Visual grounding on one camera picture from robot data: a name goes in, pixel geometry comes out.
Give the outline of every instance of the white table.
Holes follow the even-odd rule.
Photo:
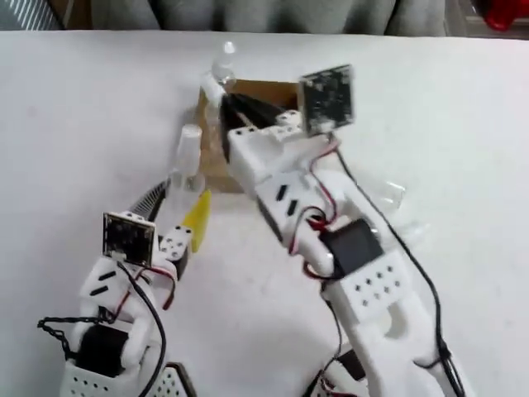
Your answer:
[[[0,395],[55,395],[62,352],[36,322],[78,312],[102,212],[164,176],[198,74],[227,39],[242,78],[354,65],[346,156],[404,183],[403,211],[431,225],[415,251],[476,390],[524,395],[529,44],[174,32],[0,34]],[[215,197],[165,321],[201,396],[296,395],[336,347],[317,285],[241,196]]]

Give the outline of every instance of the brown cardboard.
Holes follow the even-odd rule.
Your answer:
[[[298,106],[297,85],[274,81],[237,80],[232,91],[244,93],[262,101],[294,109]],[[197,105],[197,123],[203,130],[200,170],[206,177],[208,188],[223,193],[241,193],[239,184],[228,175],[222,153],[221,139],[217,131],[208,129],[204,109],[206,96],[201,90]]]

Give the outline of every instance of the cable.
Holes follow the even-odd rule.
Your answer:
[[[339,277],[319,275],[311,268],[310,264],[307,261],[303,262],[303,273],[305,274],[306,277],[308,277],[309,279],[313,279],[313,280],[333,281],[333,280],[339,279]]]
[[[445,372],[446,378],[450,382],[450,386],[454,390],[456,397],[465,397],[466,396],[465,387],[463,386],[463,382],[460,379],[460,375],[457,372],[454,362],[451,359],[451,352],[448,348],[448,345],[446,344],[442,336],[441,300],[439,298],[439,294],[437,293],[437,288],[435,284],[431,280],[430,276],[426,273],[422,265],[419,263],[417,258],[412,254],[406,242],[404,242],[404,240],[398,235],[398,233],[395,231],[391,223],[389,223],[388,219],[385,217],[382,211],[380,211],[380,209],[376,205],[374,205],[369,195],[360,187],[360,185],[358,184],[358,181],[353,176],[353,174],[350,172],[350,169],[347,166],[346,161],[344,160],[343,155],[341,154],[338,148],[336,148],[336,154],[338,156],[338,160],[340,161],[341,167],[343,168],[347,176],[353,181],[353,183],[356,185],[356,188],[362,193],[362,195],[369,202],[369,204],[373,207],[373,209],[377,212],[377,214],[383,219],[384,223],[388,226],[389,231],[391,232],[393,237],[397,240],[401,248],[404,250],[407,257],[410,259],[410,261],[412,261],[412,263],[415,265],[417,270],[419,270],[419,273],[421,274],[422,278],[428,284],[431,294],[433,295],[434,305],[436,307],[436,346],[437,346],[437,351],[439,353],[439,358],[428,366],[421,366],[420,364],[416,362],[414,362],[414,364],[425,370],[428,370],[428,369],[433,368],[435,365],[441,363],[443,370]]]
[[[314,209],[314,210],[316,210],[316,211],[318,211],[320,213],[320,215],[322,217],[322,219],[320,221],[317,221],[317,220],[314,220],[314,219],[309,219],[308,220],[308,223],[312,227],[312,229],[319,230],[319,231],[323,230],[325,228],[325,226],[333,223],[336,220],[336,218],[338,217],[338,208],[337,208],[337,205],[336,205],[336,200],[332,197],[331,192],[329,192],[329,190],[324,185],[324,183],[321,182],[320,179],[314,173],[314,165],[317,163],[318,160],[320,160],[323,157],[325,157],[327,155],[330,155],[331,153],[336,151],[336,149],[338,148],[339,145],[340,145],[340,141],[335,139],[333,142],[331,142],[331,144],[322,153],[320,153],[319,155],[314,157],[310,161],[310,163],[308,165],[308,170],[309,170],[310,174],[317,181],[317,183],[318,183],[320,189],[322,190],[323,194],[325,195],[326,199],[329,201],[329,203],[331,203],[331,206],[332,206],[332,217],[330,219],[327,219],[325,212],[321,208],[316,207],[315,205],[311,205],[311,206],[305,207],[301,211],[301,213],[299,214],[298,220],[296,221],[296,225],[294,227],[294,233],[293,233],[293,236],[292,236],[292,240],[290,241],[290,244],[288,246],[289,255],[294,255],[295,254],[294,248],[295,248],[295,245],[296,245],[296,235],[298,233],[299,225],[301,225],[301,221],[303,220],[303,215],[304,215],[304,213],[306,211],[308,211],[310,209]]]
[[[126,274],[126,277],[131,282],[132,288],[135,290],[135,292],[140,296],[141,300],[145,303],[147,308],[149,309],[150,313],[152,314],[153,319],[155,320],[156,326],[158,327],[158,331],[160,332],[160,339],[161,339],[161,346],[160,346],[160,357],[158,358],[158,362],[156,363],[155,371],[153,372],[152,376],[150,377],[149,381],[141,391],[141,393],[138,395],[138,397],[146,397],[149,393],[152,386],[155,384],[156,379],[158,379],[158,375],[162,371],[162,365],[164,364],[164,358],[165,358],[165,349],[167,347],[167,340],[165,338],[165,330],[164,330],[164,324],[162,324],[162,321],[160,319],[160,316],[158,315],[158,312],[156,311],[153,304],[150,302],[149,298],[145,294],[145,291],[136,283],[136,280],[134,280],[134,277],[132,277],[129,270],[126,269],[126,267],[121,263],[117,262],[117,267],[119,267],[123,272]]]
[[[338,208],[336,206],[336,201],[332,197],[331,192],[327,189],[327,187],[319,180],[318,177],[316,177],[316,174],[314,173],[314,165],[317,163],[318,160],[322,159],[323,157],[330,155],[331,153],[335,152],[338,149],[338,146],[340,145],[340,141],[335,138],[334,141],[332,141],[329,146],[317,157],[311,160],[308,166],[308,170],[310,171],[312,177],[318,182],[318,185],[320,189],[322,190],[323,194],[325,194],[327,200],[331,203],[332,206],[332,217],[327,221],[327,224],[333,223],[336,218],[338,217]]]
[[[142,277],[144,271],[152,271],[153,273],[156,273],[158,275],[164,275],[165,277],[171,280],[172,286],[171,291],[169,293],[169,297],[165,300],[165,303],[162,306],[163,310],[167,310],[173,303],[174,291],[176,290],[176,280],[174,279],[173,275],[171,275],[167,270],[159,267],[145,267],[141,269],[136,274],[134,280],[138,281],[140,277]],[[125,302],[129,299],[129,296],[131,296],[131,291],[127,291],[126,294],[123,296],[122,301],[117,306],[116,313],[114,314],[115,317],[119,316],[119,314],[122,312],[123,306],[125,305]]]
[[[299,225],[301,225],[301,222],[303,220],[303,215],[305,214],[305,212],[310,211],[310,210],[316,210],[322,215],[322,220],[320,222],[314,221],[314,220],[311,221],[312,222],[311,227],[313,229],[318,230],[318,228],[323,228],[328,224],[325,218],[326,215],[321,208],[316,207],[315,205],[309,205],[308,207],[305,207],[304,209],[302,209],[301,212],[299,213],[299,217],[298,217],[298,220],[296,221],[296,225],[294,226],[294,233],[292,235],[292,240],[290,240],[290,244],[288,245],[289,255],[295,255],[297,253],[297,251],[295,251],[294,248],[296,246],[296,235],[298,234]]]
[[[336,325],[336,330],[338,332],[338,348],[336,349],[336,353],[334,353],[334,356],[331,357],[331,359],[325,364],[323,369],[318,374],[318,376],[320,378],[320,382],[322,384],[322,388],[327,393],[327,395],[330,395],[330,396],[335,396],[335,397],[358,397],[357,395],[353,395],[351,393],[340,393],[340,392],[337,392],[337,391],[330,390],[330,389],[327,388],[327,386],[325,384],[325,379],[324,379],[323,376],[325,375],[325,373],[327,372],[327,370],[329,369],[331,364],[334,361],[338,360],[338,358],[340,357],[341,345],[342,345],[343,339],[344,339],[343,335],[341,334],[340,321],[338,320],[338,316],[336,315],[335,309],[332,307],[332,305],[329,302],[326,301],[326,304],[327,304],[329,310],[331,310],[332,317],[334,318],[334,323]]]
[[[39,320],[36,327],[49,333],[52,337],[54,337],[60,342],[64,352],[64,359],[67,361],[71,358],[75,358],[77,353],[72,352],[72,350],[70,349],[68,339],[66,339],[64,331],[61,329],[52,328],[49,325],[46,325],[47,323],[91,323],[98,325],[101,323],[112,324],[115,321],[116,316],[111,314],[108,310],[100,308],[97,317],[44,317],[43,319]]]

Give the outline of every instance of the black wire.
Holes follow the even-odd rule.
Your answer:
[[[319,372],[318,377],[320,378],[321,382],[324,382],[323,377],[325,376],[325,373],[327,372],[327,370],[329,369],[331,364],[334,361],[338,360],[338,358],[340,358],[341,345],[343,344],[343,340],[344,340],[343,335],[341,334],[340,320],[338,320],[338,315],[336,314],[335,309],[332,307],[330,302],[325,301],[325,303],[327,304],[329,310],[331,310],[332,317],[333,317],[334,323],[336,325],[336,330],[338,332],[338,348],[336,349],[336,353],[334,353],[334,356],[331,357],[331,359],[325,364],[323,369]],[[347,394],[347,393],[336,393],[336,394],[337,395],[349,395],[350,397],[357,397],[356,395]]]
[[[119,267],[123,272],[126,274],[126,277],[131,282],[132,288],[135,290],[135,292],[140,296],[141,300],[147,305],[147,308],[149,309],[150,313],[152,314],[152,317],[155,320],[156,326],[158,327],[158,331],[160,332],[160,338],[161,338],[161,347],[160,347],[160,357],[158,358],[158,362],[156,363],[155,371],[153,372],[152,376],[150,377],[149,381],[141,391],[141,393],[138,395],[138,397],[146,397],[149,393],[152,386],[155,384],[156,379],[158,379],[158,375],[162,371],[162,365],[164,364],[164,358],[165,358],[165,349],[167,347],[167,340],[165,338],[165,330],[164,330],[164,324],[162,324],[162,321],[160,319],[160,316],[158,315],[158,312],[156,311],[153,304],[150,302],[149,298],[145,294],[145,291],[136,283],[136,280],[134,280],[134,277],[132,277],[131,273],[129,273],[129,270],[126,269],[126,267],[121,263],[117,262],[117,267]]]
[[[97,325],[101,323],[114,323],[115,321],[116,317],[112,313],[108,312],[108,310],[104,308],[100,308],[99,315],[97,317],[44,317],[43,319],[39,320],[36,327],[42,329],[57,339],[62,346],[64,359],[69,360],[71,358],[75,358],[77,353],[72,352],[68,343],[68,339],[64,335],[64,331],[61,329],[52,328],[49,325],[46,325],[47,323],[91,323]]]
[[[422,265],[419,263],[417,258],[412,254],[406,242],[404,242],[404,240],[398,235],[398,233],[395,231],[391,223],[389,223],[388,219],[385,217],[382,211],[380,211],[380,209],[376,205],[374,205],[369,195],[360,187],[358,181],[350,172],[350,169],[347,166],[346,161],[344,160],[343,155],[341,154],[339,149],[336,149],[336,154],[338,155],[338,160],[340,161],[341,167],[344,169],[347,176],[353,181],[353,183],[356,185],[356,188],[362,193],[365,199],[368,200],[369,204],[373,207],[377,214],[384,220],[384,223],[386,223],[386,225],[388,226],[388,229],[391,234],[393,234],[393,237],[397,240],[398,244],[400,244],[404,252],[406,252],[406,255],[409,257],[410,261],[412,261],[415,267],[417,267],[419,273],[421,273],[422,278],[426,281],[428,287],[430,287],[431,294],[433,295],[434,305],[436,307],[436,347],[439,354],[439,358],[428,366],[421,366],[416,362],[414,362],[414,364],[420,366],[423,369],[429,370],[435,365],[441,363],[443,370],[446,374],[446,378],[448,378],[450,386],[454,390],[455,395],[457,397],[465,397],[466,393],[465,388],[463,386],[463,382],[461,381],[460,375],[457,372],[453,361],[451,360],[450,350],[442,335],[441,300],[439,298],[439,294],[437,293],[436,286],[434,285],[433,281],[431,280],[430,276],[426,273]]]

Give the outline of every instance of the white robotic arm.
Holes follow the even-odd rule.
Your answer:
[[[332,80],[329,76],[335,72],[331,69],[317,77]],[[349,86],[349,78],[341,81]],[[325,91],[319,84],[317,79],[309,82]],[[331,84],[335,92],[340,90],[339,83]],[[338,123],[322,115],[325,106],[333,106],[331,102],[317,104],[320,132]],[[231,104],[226,100],[223,106]],[[275,125],[261,129],[243,117],[245,127],[224,131],[230,174],[257,201],[288,252],[303,257],[306,274],[322,281],[322,297],[344,328],[365,373],[367,387],[365,381],[353,382],[354,394],[347,385],[350,380],[344,383],[335,377],[330,382],[332,376],[322,374],[306,395],[473,396],[437,330],[440,320],[434,322],[413,288],[410,261],[395,244],[395,238],[404,244],[400,237],[351,175],[315,169],[317,160],[336,152],[340,142],[332,134],[307,134],[317,129],[317,120],[311,118],[314,109],[309,113],[287,111],[277,116]],[[346,219],[347,224],[336,230],[338,219]],[[392,327],[384,334],[376,320],[387,312]]]
[[[183,366],[167,360],[160,320],[160,309],[173,301],[193,237],[185,226],[159,237],[146,219],[155,218],[165,189],[165,182],[154,187],[131,211],[104,214],[102,257],[81,288],[80,317],[39,322],[63,344],[61,397],[195,395]],[[66,339],[50,323],[75,326]]]

